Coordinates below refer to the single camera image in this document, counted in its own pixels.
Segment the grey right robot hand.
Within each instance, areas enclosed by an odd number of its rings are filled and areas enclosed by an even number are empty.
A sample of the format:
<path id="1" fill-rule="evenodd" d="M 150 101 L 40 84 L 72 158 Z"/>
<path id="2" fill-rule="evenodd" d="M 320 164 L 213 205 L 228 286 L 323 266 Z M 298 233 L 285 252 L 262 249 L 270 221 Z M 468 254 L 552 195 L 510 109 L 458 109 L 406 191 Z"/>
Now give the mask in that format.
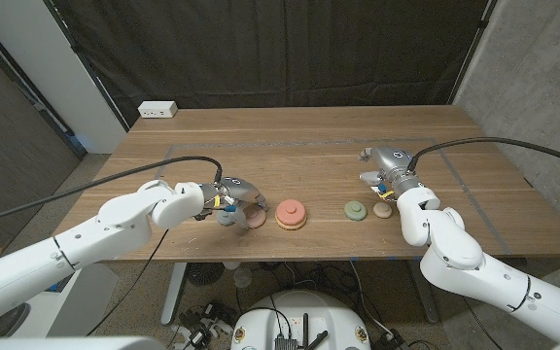
<path id="1" fill-rule="evenodd" d="M 390 146 L 364 148 L 359 155 L 361 161 L 372 160 L 376 171 L 363 172 L 359 178 L 370 187 L 384 193 L 383 187 L 400 196 L 408 190 L 422 187 L 419 178 L 408 171 L 411 156 L 404 150 Z"/>

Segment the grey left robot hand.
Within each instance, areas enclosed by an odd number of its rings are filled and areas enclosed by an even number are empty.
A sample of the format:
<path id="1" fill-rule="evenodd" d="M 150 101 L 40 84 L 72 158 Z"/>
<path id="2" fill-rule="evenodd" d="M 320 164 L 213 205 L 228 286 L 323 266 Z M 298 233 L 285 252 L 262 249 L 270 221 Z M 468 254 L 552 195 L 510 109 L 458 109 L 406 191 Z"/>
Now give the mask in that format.
<path id="1" fill-rule="evenodd" d="M 203 209 L 195 216 L 204 220 L 213 211 L 224 211 L 234 224 L 249 229 L 245 209 L 256 204 L 267 211 L 266 198 L 253 184 L 236 177 L 224 177 L 218 182 L 200 184 L 204 196 Z"/>

